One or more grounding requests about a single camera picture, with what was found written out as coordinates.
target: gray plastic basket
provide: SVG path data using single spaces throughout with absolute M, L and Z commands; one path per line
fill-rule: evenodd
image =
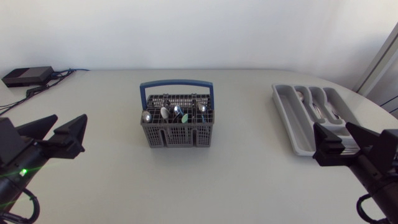
M 146 88 L 163 85 L 203 86 L 210 89 L 210 94 L 150 95 L 146 99 Z M 141 83 L 140 91 L 142 109 L 152 115 L 152 120 L 149 123 L 143 123 L 141 119 L 141 126 L 150 147 L 210 146 L 215 115 L 213 84 L 211 82 L 198 80 L 159 80 Z M 202 103 L 207 107 L 204 113 L 199 111 L 198 103 Z M 174 115 L 174 107 L 176 105 L 181 107 L 184 114 L 188 114 L 187 123 L 183 124 L 181 116 Z M 168 121 L 163 119 L 160 114 L 160 109 L 163 106 L 170 113 Z

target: spoon head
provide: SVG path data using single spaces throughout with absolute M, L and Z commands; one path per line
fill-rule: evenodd
M 149 123 L 152 121 L 152 115 L 148 111 L 142 112 L 142 122 Z
M 301 102 L 303 102 L 303 101 L 304 101 L 304 95 L 303 95 L 303 93 L 300 92 L 300 91 L 296 91 L 296 92 L 297 92 L 297 94 L 298 94 L 298 98 L 301 100 Z
M 178 115 L 183 115 L 182 110 L 181 110 L 181 107 L 180 107 L 179 105 L 175 105 L 175 106 L 174 106 L 174 114 L 175 114 L 176 116 L 178 116 Z
M 198 109 L 201 113 L 206 112 L 206 106 L 203 103 L 198 103 Z
M 182 122 L 183 124 L 185 124 L 186 122 L 188 122 L 188 114 L 185 114 L 184 116 L 182 116 L 181 122 Z
M 162 115 L 163 119 L 168 119 L 169 118 L 169 111 L 166 107 L 162 107 L 160 109 L 160 114 Z

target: green light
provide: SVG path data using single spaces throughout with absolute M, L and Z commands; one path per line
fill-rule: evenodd
M 21 172 L 19 173 L 19 175 L 25 176 L 26 173 L 27 173 L 27 169 L 22 169 Z

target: black box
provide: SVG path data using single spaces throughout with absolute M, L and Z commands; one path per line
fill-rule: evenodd
M 17 68 L 1 80 L 7 87 L 46 85 L 51 80 L 54 70 L 51 66 L 34 68 Z

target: gray cutlery tray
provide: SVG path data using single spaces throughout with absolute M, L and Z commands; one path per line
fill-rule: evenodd
M 273 84 L 272 89 L 274 91 L 272 97 L 289 135 L 294 153 L 299 156 L 314 154 L 313 124 L 315 122 L 322 124 L 343 140 L 346 146 L 344 153 L 358 150 L 345 124 L 346 122 L 359 124 L 359 122 L 334 88 Z M 303 94 L 303 102 L 297 91 Z

